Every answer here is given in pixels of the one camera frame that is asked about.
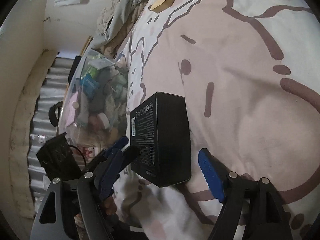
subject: black box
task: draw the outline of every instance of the black box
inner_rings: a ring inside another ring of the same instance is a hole
[[[140,150],[131,169],[167,187],[191,178],[190,130],[185,98],[156,92],[130,113],[130,145]]]

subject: plastic bag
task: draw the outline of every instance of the plastic bag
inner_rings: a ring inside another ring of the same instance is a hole
[[[70,144],[108,148],[127,127],[128,68],[88,50],[72,78],[63,103],[59,133]]]

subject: wall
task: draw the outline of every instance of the wall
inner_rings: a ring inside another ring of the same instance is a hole
[[[44,44],[60,52],[60,57],[78,55],[89,35],[94,35],[102,8],[111,0],[87,0],[86,4],[53,7],[48,0],[45,10]]]
[[[20,218],[13,202],[9,177],[9,137],[19,95],[44,50],[46,1],[18,0],[0,29],[0,209],[20,240],[29,239],[32,221]]]

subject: bed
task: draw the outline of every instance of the bed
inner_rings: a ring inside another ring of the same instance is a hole
[[[269,178],[301,239],[320,211],[320,26],[312,10],[304,0],[175,0],[156,14],[155,1],[117,54],[129,67],[127,120],[157,91],[184,96],[192,177],[158,188],[126,168],[114,184],[119,218],[151,240],[207,239],[222,205],[197,163],[205,147],[241,176]]]

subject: barcode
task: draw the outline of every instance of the barcode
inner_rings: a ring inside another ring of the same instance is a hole
[[[131,119],[131,135],[136,136],[136,118]]]

